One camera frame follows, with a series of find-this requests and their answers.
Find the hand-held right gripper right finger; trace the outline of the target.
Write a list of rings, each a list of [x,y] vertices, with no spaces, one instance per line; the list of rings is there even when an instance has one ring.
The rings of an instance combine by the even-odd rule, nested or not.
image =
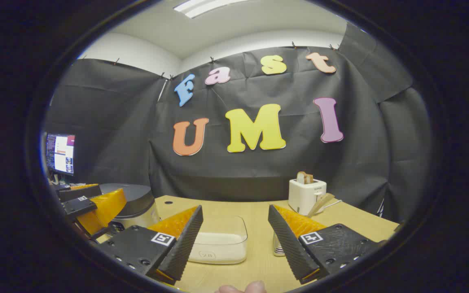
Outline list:
[[[335,274],[381,246],[344,224],[326,227],[274,204],[268,221],[301,284]]]

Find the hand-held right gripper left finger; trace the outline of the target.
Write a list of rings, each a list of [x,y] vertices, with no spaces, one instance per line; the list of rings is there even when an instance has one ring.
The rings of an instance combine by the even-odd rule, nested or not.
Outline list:
[[[175,285],[202,223],[202,206],[197,205],[149,228],[133,225],[98,244],[97,249],[129,271]]]

